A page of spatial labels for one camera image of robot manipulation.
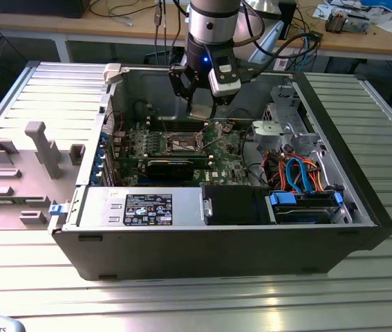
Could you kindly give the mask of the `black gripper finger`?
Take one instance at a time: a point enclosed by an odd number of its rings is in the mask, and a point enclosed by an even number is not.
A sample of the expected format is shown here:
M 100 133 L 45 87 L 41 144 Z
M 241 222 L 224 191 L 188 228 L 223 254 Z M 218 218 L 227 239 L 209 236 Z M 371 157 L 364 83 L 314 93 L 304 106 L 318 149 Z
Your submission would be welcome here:
M 211 117 L 214 117 L 217 112 L 217 108 L 220 106 L 230 105 L 232 100 L 234 99 L 234 94 L 223 95 L 223 96 L 215 96 L 214 92 L 211 92 L 212 95 L 212 110 Z
M 186 111 L 191 111 L 193 96 L 196 91 L 196 71 L 188 64 L 174 64 L 169 68 L 168 76 L 175 96 L 186 101 Z

